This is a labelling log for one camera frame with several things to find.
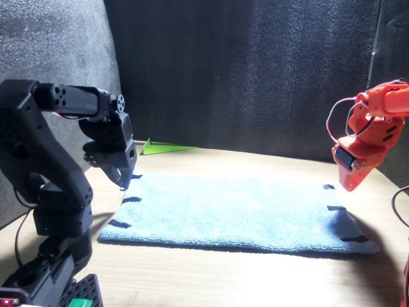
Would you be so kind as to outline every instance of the table surface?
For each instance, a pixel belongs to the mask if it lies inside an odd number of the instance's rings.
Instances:
[[[142,172],[168,174],[258,175],[333,184],[366,235],[381,248],[376,255],[209,251],[102,244],[98,234],[118,209],[123,192],[102,171],[90,169],[95,220],[93,256],[77,278],[97,273],[104,306],[398,306],[408,230],[393,214],[397,187],[374,170],[353,192],[344,192],[335,164],[222,150],[194,149],[139,156]],[[409,219],[409,197],[397,198]],[[0,282],[16,268],[15,232],[22,218],[0,231]],[[23,262],[37,254],[43,237],[33,218],[20,234]]]

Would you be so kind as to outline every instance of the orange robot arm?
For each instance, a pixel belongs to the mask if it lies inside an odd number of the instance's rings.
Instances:
[[[404,116],[409,116],[407,84],[377,86],[356,96],[353,115],[348,121],[356,135],[339,138],[332,148],[339,182],[347,191],[354,190],[382,163],[399,138]]]

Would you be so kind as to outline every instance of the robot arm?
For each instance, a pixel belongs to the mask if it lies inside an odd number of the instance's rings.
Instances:
[[[355,135],[337,140],[332,155],[339,167],[339,181],[354,190],[371,170],[379,166],[396,144],[409,116],[409,85],[380,84],[359,93],[348,121]]]
[[[91,138],[83,147],[84,159],[127,189],[137,156],[124,106],[122,95],[97,88],[23,80],[0,84],[0,168],[25,201],[35,204],[37,233],[48,236],[38,256],[0,288],[2,306],[56,307],[92,255],[92,188],[42,111],[80,119]],[[90,278],[97,284],[95,276]]]

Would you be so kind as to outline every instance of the green component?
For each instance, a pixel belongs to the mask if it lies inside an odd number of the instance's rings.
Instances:
[[[68,307],[91,307],[92,301],[89,299],[73,299]]]
[[[153,155],[153,154],[161,154],[163,152],[176,152],[178,150],[187,150],[187,149],[195,149],[198,147],[191,147],[191,146],[180,146],[175,144],[169,143],[159,143],[159,142],[151,142],[151,139],[146,141],[145,145],[143,145],[143,154],[144,155]]]

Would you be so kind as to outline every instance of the blue towel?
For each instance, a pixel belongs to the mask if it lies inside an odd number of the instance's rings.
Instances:
[[[330,185],[137,172],[133,178],[100,240],[280,252],[379,250]]]

